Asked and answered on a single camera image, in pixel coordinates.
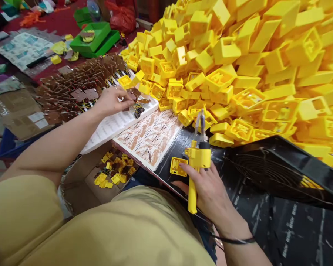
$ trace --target paper sheet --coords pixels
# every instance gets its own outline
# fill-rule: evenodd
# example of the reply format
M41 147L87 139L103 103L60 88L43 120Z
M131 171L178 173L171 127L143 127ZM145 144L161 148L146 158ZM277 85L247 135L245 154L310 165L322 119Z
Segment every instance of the paper sheet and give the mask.
M159 108L159 103L156 99L151 98L151 102L144 104L143 108L145 110L141 113L141 117L138 119L134 117L134 112L132 111L133 107L130 107L131 111L129 112L119 112L104 118L81 151L81 154L87 154L92 150L95 150L97 147L120 134L123 130L150 115Z
M113 140L155 171L181 129L182 124L171 110L156 110Z
M0 53L24 71L29 63L43 57L53 43L29 33L21 33L0 47Z

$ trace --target green plastic tray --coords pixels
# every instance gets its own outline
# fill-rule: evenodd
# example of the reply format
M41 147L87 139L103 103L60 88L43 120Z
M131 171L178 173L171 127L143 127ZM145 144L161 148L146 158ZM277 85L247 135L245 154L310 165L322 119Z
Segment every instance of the green plastic tray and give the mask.
M108 50L114 46L120 40L120 33L118 30L111 30L106 39L101 43L95 53L82 52L82 56L87 58L99 57L107 53Z
M84 20L84 21L82 21L82 22L77 22L77 25L78 25L78 27L81 29L81 28L83 27L84 24L89 24L89 23L91 23L91 22L92 22L92 20L91 20L91 18L90 18L90 19L88 19L88 20Z
M74 52L89 52L94 53L106 36L110 33L111 28L108 22L92 22L89 23L84 31L94 30L95 38L90 43L83 42L83 39L80 35L77 35L74 40L70 43L70 47Z
M87 7L77 9L74 12L73 17L77 23L85 20L91 20L90 13Z

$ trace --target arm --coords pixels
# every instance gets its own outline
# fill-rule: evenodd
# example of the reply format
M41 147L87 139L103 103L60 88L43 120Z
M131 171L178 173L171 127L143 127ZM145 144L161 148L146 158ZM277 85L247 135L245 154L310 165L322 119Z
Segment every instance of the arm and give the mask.
M198 193L197 206L215 224L220 236L233 240L244 240L252 237L248 223L234 208L218 175L213 162L208 171L196 172L191 166L180 163L180 166L194 181ZM186 194L188 186L181 181L174 181ZM227 264L230 266L270 266L271 263L257 243L235 245L223 243Z
M128 100L119 102L117 97ZM41 175L58 187L63 171L81 152L100 122L133 104L121 87L104 89L91 110L52 130L27 148L3 174L0 182L19 175Z

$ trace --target cardboard box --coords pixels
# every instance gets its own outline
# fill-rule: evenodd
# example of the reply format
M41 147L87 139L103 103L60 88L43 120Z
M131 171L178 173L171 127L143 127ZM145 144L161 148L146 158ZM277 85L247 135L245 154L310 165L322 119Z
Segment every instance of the cardboard box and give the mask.
M102 157L111 150L109 141L92 152L82 155L63 178L62 195L68 210L75 216L88 209L110 202L128 184L128 181L113 185L112 188L100 188L94 184L100 171L97 167Z
M27 89L0 95L0 118L19 140L27 140L53 127Z

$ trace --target plastic bag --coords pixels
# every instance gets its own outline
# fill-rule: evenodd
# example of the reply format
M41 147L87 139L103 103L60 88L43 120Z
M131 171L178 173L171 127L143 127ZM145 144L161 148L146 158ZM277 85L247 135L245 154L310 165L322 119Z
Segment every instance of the plastic bag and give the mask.
M134 11L124 6L117 6L114 3L105 1L105 6L113 12L110 19L111 29L118 30L125 34L131 33L136 28L136 17Z

